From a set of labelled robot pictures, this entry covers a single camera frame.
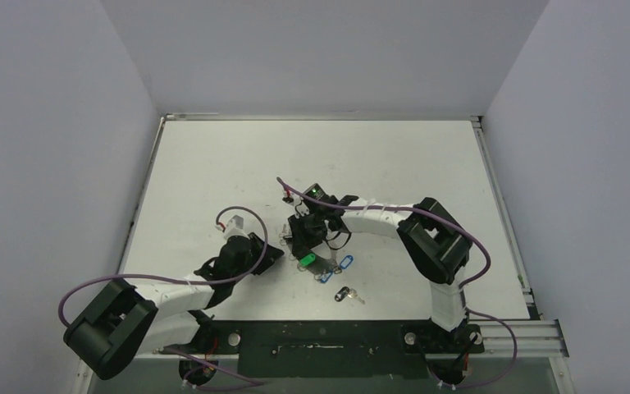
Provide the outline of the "green key tag with key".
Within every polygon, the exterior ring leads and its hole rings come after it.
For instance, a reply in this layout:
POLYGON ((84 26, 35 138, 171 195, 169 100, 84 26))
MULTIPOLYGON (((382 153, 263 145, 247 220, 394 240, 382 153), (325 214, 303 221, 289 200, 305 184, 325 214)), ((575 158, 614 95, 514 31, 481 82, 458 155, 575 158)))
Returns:
POLYGON ((312 263, 317 261, 317 256, 314 253, 306 254, 303 258, 299 259, 298 267, 306 269, 312 263))

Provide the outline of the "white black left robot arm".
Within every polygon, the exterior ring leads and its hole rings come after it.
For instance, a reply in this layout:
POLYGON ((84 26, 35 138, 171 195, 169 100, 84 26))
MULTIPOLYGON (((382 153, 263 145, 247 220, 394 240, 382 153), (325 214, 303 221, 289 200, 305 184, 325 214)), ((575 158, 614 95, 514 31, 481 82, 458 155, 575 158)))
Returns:
POLYGON ((230 297, 234 277, 259 275, 284 254, 251 232, 227 237, 218 256, 177 283, 133 285, 115 277, 67 326, 63 341, 102 380, 117 376, 137 355, 165 346, 202 353, 212 331, 198 311, 230 297))

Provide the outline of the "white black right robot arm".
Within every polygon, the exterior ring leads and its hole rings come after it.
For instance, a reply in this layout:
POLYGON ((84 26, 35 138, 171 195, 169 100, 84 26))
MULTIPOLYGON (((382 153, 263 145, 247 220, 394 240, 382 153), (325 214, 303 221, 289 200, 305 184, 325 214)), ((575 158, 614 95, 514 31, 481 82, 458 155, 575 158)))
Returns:
POLYGON ((338 199, 319 184, 299 197, 286 193, 284 200, 294 207, 284 240, 302 267, 322 262, 314 248, 339 235, 363 233, 399 241, 430 282, 433 346, 450 352, 463 342, 467 310, 461 284, 473 243, 440 202, 430 197, 417 204, 383 204, 355 195, 338 199))

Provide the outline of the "blue key tag white label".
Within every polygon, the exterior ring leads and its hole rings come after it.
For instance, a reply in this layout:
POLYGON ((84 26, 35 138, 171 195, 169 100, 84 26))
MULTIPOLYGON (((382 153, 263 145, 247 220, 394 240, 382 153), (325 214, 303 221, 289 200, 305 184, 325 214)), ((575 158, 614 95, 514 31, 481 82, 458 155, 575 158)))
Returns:
POLYGON ((314 276, 314 279, 321 284, 325 284, 327 283, 331 277, 334 275, 333 272, 328 272, 328 273, 322 273, 322 274, 317 274, 314 276))

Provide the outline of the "blue key tag plain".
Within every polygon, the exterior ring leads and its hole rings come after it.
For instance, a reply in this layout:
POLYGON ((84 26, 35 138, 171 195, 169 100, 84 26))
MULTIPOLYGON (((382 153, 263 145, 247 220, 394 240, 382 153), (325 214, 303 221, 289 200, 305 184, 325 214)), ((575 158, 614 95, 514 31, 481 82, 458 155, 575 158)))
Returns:
POLYGON ((354 262, 354 257, 351 254, 347 254, 334 268, 334 274, 342 273, 354 262))

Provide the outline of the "black key tag with key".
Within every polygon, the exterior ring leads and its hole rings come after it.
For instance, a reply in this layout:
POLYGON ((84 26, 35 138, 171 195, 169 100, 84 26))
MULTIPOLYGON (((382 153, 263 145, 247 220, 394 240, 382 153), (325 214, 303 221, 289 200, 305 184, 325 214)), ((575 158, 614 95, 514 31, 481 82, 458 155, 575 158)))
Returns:
POLYGON ((334 300, 336 302, 342 302, 344 299, 347 299, 347 298, 356 300, 362 305, 366 304, 366 302, 358 295, 358 292, 355 289, 348 286, 341 287, 334 295, 334 300))

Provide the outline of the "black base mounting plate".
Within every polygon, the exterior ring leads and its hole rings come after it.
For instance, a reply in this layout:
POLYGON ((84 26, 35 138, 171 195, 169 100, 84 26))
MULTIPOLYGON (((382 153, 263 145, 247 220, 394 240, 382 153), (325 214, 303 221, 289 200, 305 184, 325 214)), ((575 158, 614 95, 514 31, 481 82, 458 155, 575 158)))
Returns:
POLYGON ((476 324, 448 333, 428 320, 214 321, 177 348, 250 378, 423 379, 485 350, 476 324))

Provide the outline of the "aluminium table frame rail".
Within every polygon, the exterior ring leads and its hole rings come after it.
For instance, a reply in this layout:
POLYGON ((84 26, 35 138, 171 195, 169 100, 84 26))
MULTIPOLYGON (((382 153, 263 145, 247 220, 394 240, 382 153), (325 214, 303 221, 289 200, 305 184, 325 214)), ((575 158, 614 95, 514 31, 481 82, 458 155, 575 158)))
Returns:
MULTIPOLYGON (((207 323, 225 320, 209 320, 207 323)), ((468 324, 476 324, 482 335, 485 350, 479 357, 551 357, 567 355, 563 333, 558 321, 541 320, 506 320, 503 323, 490 319, 472 320, 468 324)), ((137 355, 142 357, 151 354, 168 355, 179 345, 169 345, 163 348, 137 355)))

